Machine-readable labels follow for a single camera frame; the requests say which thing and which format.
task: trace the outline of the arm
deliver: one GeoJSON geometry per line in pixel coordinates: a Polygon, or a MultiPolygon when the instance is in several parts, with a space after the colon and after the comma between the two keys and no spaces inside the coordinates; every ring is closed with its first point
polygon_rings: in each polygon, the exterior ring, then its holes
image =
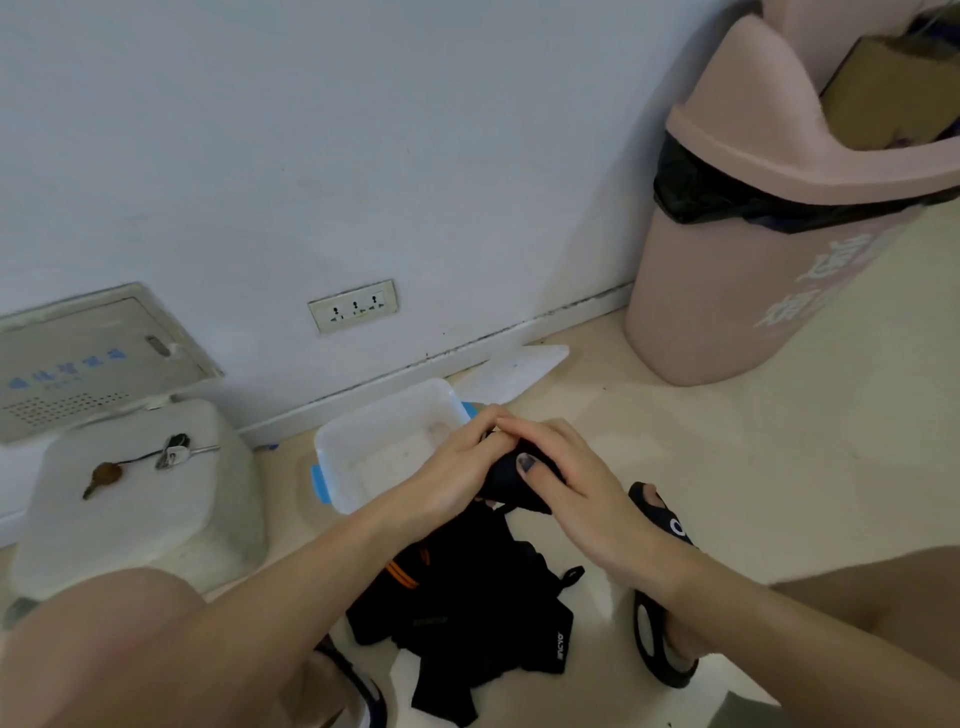
{"type": "Polygon", "coordinates": [[[50,728],[237,726],[264,716],[306,656],[403,548],[463,511],[516,446],[484,439],[503,408],[455,431],[409,480],[136,649],[50,728]]]}
{"type": "Polygon", "coordinates": [[[791,715],[811,725],[960,725],[960,684],[659,530],[567,423],[498,425],[560,467],[565,486],[540,463],[520,474],[592,561],[658,601],[791,715]]]}

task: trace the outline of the metal access panel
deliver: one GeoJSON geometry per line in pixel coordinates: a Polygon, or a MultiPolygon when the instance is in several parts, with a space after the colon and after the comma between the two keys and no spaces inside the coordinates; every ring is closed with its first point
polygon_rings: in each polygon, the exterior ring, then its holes
{"type": "Polygon", "coordinates": [[[141,283],[13,314],[0,319],[0,442],[222,375],[141,283]]]}

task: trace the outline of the person's left hand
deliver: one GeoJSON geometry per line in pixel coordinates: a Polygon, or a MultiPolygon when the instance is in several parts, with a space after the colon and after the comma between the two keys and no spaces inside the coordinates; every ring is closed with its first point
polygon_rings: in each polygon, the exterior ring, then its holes
{"type": "Polygon", "coordinates": [[[511,416],[498,404],[485,407],[451,432],[416,473],[380,497],[408,522],[409,543],[463,513],[476,497],[491,465],[516,447],[516,437],[506,432],[487,435],[497,418],[511,416]]]}

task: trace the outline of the orange stripe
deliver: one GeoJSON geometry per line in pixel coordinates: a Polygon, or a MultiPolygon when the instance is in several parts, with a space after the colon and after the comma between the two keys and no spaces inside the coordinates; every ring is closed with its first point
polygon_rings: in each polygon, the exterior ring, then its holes
{"type": "Polygon", "coordinates": [[[410,578],[406,571],[397,565],[396,561],[392,561],[387,564],[387,572],[407,589],[416,589],[420,585],[410,578]]]}

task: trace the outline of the pile of black cloth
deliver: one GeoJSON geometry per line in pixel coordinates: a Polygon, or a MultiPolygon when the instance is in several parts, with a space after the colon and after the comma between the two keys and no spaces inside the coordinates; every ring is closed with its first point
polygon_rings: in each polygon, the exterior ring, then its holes
{"type": "Polygon", "coordinates": [[[470,689],[520,667],[561,673],[573,613],[557,596],[583,567],[556,576],[506,514],[474,501],[463,514],[401,551],[347,610],[355,640],[388,637],[420,655],[412,705],[470,725],[470,689]]]}

